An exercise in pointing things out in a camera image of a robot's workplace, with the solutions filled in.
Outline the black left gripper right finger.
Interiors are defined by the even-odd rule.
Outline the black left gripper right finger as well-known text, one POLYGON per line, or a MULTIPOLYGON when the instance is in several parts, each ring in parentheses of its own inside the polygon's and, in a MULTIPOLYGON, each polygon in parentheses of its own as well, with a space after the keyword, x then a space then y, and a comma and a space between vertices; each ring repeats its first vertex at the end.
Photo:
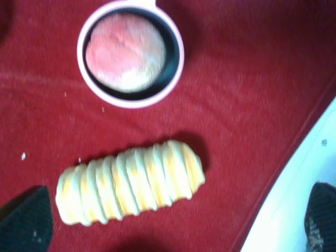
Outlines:
POLYGON ((304 229, 307 251, 335 251, 335 187, 316 183, 310 193, 304 229))

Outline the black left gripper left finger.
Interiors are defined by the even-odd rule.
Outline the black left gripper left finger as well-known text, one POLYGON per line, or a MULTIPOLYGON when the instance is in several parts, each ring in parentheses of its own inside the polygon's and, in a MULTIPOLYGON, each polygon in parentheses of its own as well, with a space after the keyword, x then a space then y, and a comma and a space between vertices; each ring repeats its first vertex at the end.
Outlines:
POLYGON ((48 188, 36 185, 1 207, 1 251, 48 250, 53 214, 48 188))

